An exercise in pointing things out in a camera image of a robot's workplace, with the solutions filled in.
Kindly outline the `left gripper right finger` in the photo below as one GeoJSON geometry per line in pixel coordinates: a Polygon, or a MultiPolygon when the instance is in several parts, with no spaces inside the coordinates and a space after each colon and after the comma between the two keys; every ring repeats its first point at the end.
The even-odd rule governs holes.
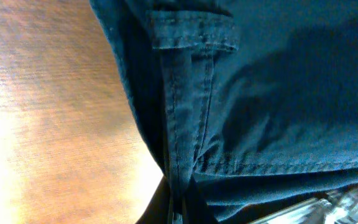
{"type": "Polygon", "coordinates": [[[210,212],[194,178],[191,178],[188,188],[182,198],[183,224],[218,224],[210,212]]]}

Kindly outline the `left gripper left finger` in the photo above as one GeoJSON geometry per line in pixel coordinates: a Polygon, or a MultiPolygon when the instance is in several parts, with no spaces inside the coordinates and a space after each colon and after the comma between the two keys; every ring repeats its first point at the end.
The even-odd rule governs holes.
{"type": "Polygon", "coordinates": [[[170,211],[170,186],[165,177],[154,192],[147,208],[136,224],[169,224],[172,223],[170,211]]]}

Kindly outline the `navy blue shorts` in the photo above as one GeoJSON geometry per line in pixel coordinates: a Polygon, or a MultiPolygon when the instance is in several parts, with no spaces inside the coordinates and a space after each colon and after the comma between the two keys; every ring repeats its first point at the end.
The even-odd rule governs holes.
{"type": "Polygon", "coordinates": [[[183,223],[358,184],[358,0],[94,0],[137,128],[183,223]]]}

